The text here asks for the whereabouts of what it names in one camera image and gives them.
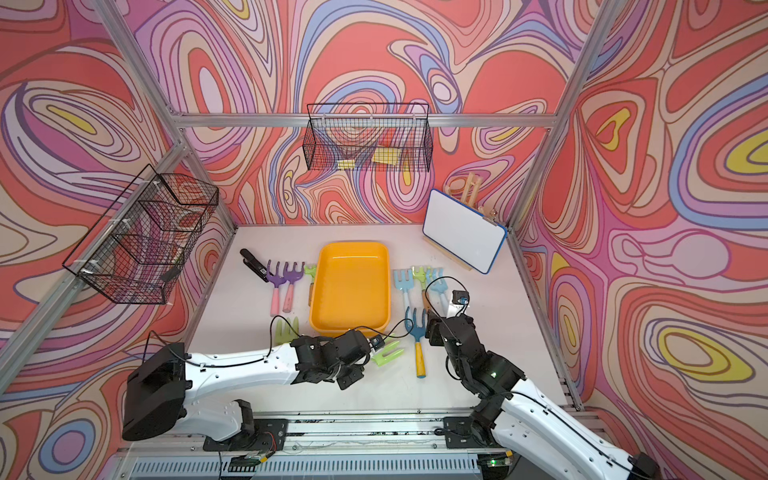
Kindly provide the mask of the teal fork yellow handle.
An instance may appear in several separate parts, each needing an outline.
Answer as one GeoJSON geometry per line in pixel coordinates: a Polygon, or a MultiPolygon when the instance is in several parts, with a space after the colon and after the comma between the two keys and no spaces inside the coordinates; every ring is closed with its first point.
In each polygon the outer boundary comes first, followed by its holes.
{"type": "Polygon", "coordinates": [[[425,310],[418,310],[413,307],[407,307],[405,311],[405,327],[414,340],[414,358],[416,376],[419,379],[426,377],[426,368],[424,363],[423,348],[421,339],[426,333],[427,313],[425,310]]]}

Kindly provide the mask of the green garden fork wooden handle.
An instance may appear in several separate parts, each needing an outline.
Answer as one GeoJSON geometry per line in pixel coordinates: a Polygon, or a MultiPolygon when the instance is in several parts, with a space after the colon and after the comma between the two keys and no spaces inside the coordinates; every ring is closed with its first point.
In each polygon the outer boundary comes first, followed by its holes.
{"type": "Polygon", "coordinates": [[[300,336],[299,319],[294,317],[290,321],[286,319],[279,320],[275,327],[274,334],[275,344],[290,344],[293,340],[300,336]]]}

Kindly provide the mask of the blue handled garden fork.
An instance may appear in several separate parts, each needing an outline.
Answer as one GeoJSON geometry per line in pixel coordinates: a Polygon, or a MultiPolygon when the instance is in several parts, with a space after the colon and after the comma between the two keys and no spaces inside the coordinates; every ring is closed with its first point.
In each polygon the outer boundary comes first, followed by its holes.
{"type": "Polygon", "coordinates": [[[402,294],[403,308],[405,311],[411,307],[410,290],[415,286],[412,271],[410,269],[397,269],[393,271],[394,286],[402,294]]]}

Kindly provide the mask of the green hand rake wooden handle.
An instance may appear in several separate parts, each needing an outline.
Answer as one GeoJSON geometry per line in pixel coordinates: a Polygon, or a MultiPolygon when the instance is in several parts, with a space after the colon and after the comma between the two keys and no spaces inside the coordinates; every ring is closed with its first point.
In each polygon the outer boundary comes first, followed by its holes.
{"type": "Polygon", "coordinates": [[[423,308],[426,311],[429,311],[430,310],[430,306],[431,306],[431,304],[429,302],[428,292],[427,292],[428,271],[429,271],[429,269],[428,268],[424,268],[423,266],[412,266],[411,267],[412,277],[415,280],[417,280],[419,285],[420,285],[422,304],[423,304],[423,308]]]}

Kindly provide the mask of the purple hand rake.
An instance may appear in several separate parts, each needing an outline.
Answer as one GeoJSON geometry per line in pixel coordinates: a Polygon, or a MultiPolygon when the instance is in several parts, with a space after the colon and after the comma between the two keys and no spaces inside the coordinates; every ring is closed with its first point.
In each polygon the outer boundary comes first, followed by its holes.
{"type": "Polygon", "coordinates": [[[287,263],[283,271],[283,279],[288,283],[286,296],[283,302],[282,311],[284,313],[290,313],[293,310],[294,296],[295,296],[295,284],[304,276],[305,263],[293,262],[287,263]]]}

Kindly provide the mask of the purple garden fork pink handle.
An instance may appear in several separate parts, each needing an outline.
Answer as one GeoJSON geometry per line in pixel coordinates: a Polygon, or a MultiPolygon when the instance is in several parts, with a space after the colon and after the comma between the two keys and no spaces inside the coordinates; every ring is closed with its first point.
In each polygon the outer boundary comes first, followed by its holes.
{"type": "Polygon", "coordinates": [[[286,282],[281,274],[281,264],[281,261],[276,261],[275,264],[273,264],[272,261],[269,260],[266,267],[267,281],[273,286],[270,306],[270,314],[272,316],[280,313],[280,286],[286,282]]]}

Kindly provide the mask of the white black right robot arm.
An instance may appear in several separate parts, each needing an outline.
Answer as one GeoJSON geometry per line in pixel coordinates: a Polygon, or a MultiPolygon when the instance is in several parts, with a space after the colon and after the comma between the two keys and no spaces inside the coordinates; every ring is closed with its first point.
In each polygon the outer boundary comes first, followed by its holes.
{"type": "Polygon", "coordinates": [[[555,479],[658,479],[658,463],[596,435],[552,402],[525,373],[484,347],[466,314],[429,313],[426,337],[442,346],[461,385],[480,399],[471,438],[522,455],[555,479]]]}

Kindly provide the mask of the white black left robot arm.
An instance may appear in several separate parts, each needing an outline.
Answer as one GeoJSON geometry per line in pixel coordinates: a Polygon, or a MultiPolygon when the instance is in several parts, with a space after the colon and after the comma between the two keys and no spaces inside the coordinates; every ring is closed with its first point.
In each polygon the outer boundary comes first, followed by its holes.
{"type": "Polygon", "coordinates": [[[242,399],[214,402],[222,392],[263,385],[335,383],[342,390],[362,379],[381,335],[349,330],[332,337],[302,335],[266,350],[192,354],[171,343],[128,377],[122,438],[135,442],[167,432],[204,435],[229,443],[255,432],[252,406],[242,399]]]}

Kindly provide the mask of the yellow plastic storage box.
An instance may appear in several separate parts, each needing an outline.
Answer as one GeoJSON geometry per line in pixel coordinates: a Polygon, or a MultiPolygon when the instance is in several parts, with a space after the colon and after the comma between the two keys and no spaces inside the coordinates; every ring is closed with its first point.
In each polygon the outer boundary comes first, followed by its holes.
{"type": "Polygon", "coordinates": [[[354,327],[382,332],[391,318],[389,251],[380,242],[329,243],[319,254],[310,326],[335,336],[354,327]]]}

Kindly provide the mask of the black stapler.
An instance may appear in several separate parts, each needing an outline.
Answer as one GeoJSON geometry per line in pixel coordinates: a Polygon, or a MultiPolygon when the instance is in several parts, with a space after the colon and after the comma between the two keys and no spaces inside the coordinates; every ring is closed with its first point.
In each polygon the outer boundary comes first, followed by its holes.
{"type": "Polygon", "coordinates": [[[261,280],[268,283],[268,269],[246,248],[239,251],[243,263],[261,280]]]}

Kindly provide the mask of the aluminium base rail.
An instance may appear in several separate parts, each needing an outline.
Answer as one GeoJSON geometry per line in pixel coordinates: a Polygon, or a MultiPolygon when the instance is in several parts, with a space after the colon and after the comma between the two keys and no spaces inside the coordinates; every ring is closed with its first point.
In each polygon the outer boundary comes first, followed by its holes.
{"type": "Polygon", "coordinates": [[[120,451],[112,479],[577,479],[577,469],[521,421],[500,419],[501,442],[470,437],[465,410],[274,413],[233,450],[167,434],[120,451]]]}

